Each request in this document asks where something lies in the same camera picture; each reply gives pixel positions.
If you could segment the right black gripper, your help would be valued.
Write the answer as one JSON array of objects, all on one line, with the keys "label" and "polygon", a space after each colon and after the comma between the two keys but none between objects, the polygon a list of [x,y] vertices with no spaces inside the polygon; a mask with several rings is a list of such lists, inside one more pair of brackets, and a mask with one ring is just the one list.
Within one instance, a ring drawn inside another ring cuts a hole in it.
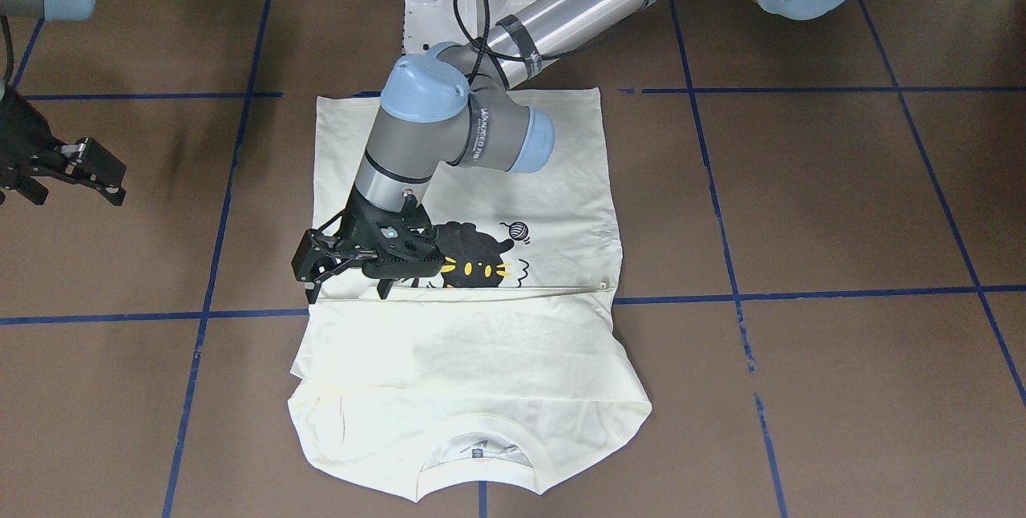
[{"label": "right black gripper", "polygon": [[[48,189],[36,175],[60,175],[69,184],[88,187],[113,206],[123,204],[126,190],[122,181],[125,164],[92,138],[82,138],[67,146],[67,159],[61,153],[63,142],[51,134],[43,115],[10,84],[2,87],[1,102],[1,185],[16,192],[30,203],[42,206]],[[67,161],[72,173],[63,174]]]}]

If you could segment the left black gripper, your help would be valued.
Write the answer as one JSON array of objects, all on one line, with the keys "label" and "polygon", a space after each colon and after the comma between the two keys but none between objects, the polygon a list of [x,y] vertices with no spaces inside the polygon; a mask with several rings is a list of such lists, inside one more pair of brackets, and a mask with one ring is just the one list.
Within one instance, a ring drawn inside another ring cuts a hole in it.
[{"label": "left black gripper", "polygon": [[295,281],[303,284],[309,305],[315,305],[324,281],[347,269],[361,269],[378,281],[378,298],[386,300],[396,281],[441,272],[446,256],[437,236],[420,201],[407,201],[399,212],[352,201],[318,229],[305,230],[292,258]]}]

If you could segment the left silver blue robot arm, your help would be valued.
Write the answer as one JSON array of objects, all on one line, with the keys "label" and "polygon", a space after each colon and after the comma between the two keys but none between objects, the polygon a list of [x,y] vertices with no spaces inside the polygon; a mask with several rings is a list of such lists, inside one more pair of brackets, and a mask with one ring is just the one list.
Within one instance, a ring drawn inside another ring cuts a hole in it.
[{"label": "left silver blue robot arm", "polygon": [[[656,0],[536,0],[492,18],[465,43],[440,42],[395,63],[382,88],[369,141],[345,207],[301,238],[292,262],[308,302],[349,269],[392,285],[482,289],[509,280],[502,255],[465,225],[433,225],[424,196],[440,164],[531,174],[548,163],[555,126],[543,110],[510,96],[556,59]],[[786,18],[823,16],[843,0],[755,0]]]}]

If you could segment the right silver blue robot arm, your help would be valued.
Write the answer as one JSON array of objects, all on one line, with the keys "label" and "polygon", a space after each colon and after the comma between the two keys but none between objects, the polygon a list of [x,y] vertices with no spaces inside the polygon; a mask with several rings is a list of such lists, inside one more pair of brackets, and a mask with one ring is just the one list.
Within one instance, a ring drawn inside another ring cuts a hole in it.
[{"label": "right silver blue robot arm", "polygon": [[48,189],[38,178],[60,180],[95,190],[113,206],[126,196],[125,164],[91,137],[66,143],[52,134],[48,121],[16,91],[14,44],[10,17],[42,22],[81,22],[89,18],[95,0],[1,0],[5,66],[1,101],[2,193],[15,192],[35,206],[43,206]]}]

